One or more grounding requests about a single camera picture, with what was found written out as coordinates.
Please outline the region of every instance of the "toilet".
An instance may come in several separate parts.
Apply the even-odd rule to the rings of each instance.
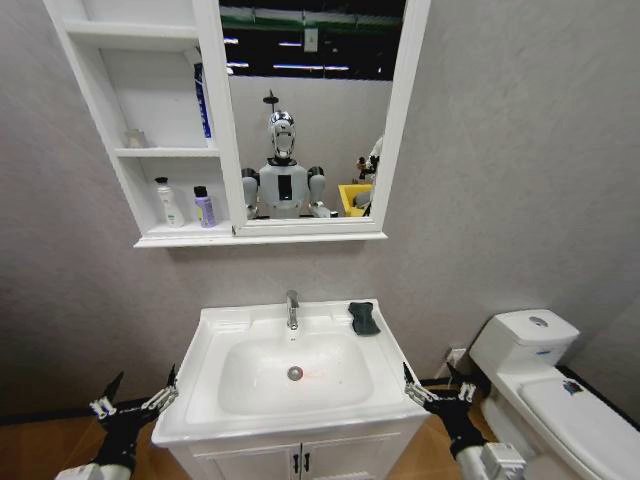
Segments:
[[[492,383],[483,414],[527,480],[640,479],[640,432],[555,367],[579,333],[549,310],[489,320],[470,351]]]

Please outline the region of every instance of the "wooden floor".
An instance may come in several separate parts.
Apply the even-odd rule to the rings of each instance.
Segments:
[[[474,407],[471,419],[487,440],[491,430]],[[189,477],[168,450],[150,442],[153,424],[147,425],[138,441],[135,480],[187,480]],[[0,479],[51,480],[65,468],[90,461],[97,453],[104,433],[91,417],[0,427]],[[459,479],[449,454],[449,437],[436,417],[431,416],[413,438],[393,468],[390,480]]]

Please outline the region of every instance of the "faucet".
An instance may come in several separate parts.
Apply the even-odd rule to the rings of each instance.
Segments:
[[[290,330],[298,329],[298,292],[295,290],[287,291],[287,312],[289,313],[289,318],[287,319],[287,328]]]

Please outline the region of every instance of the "purple bottle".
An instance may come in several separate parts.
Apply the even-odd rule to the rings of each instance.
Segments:
[[[207,187],[193,187],[193,193],[196,194],[196,207],[198,207],[198,220],[202,228],[211,228],[215,226],[216,219],[213,216],[213,204],[207,193]]]

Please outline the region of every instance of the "lotion bottle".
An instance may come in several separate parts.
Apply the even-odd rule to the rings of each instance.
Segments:
[[[167,177],[156,178],[158,183],[158,196],[164,207],[164,213],[167,218],[167,225],[172,228],[179,228],[184,225],[184,215],[178,208],[176,196],[173,189],[167,185]]]
[[[202,228],[211,228],[215,226],[216,219],[213,216],[213,204],[211,197],[207,193],[207,187],[193,187],[193,193],[196,195],[196,207],[198,210],[198,220]]]

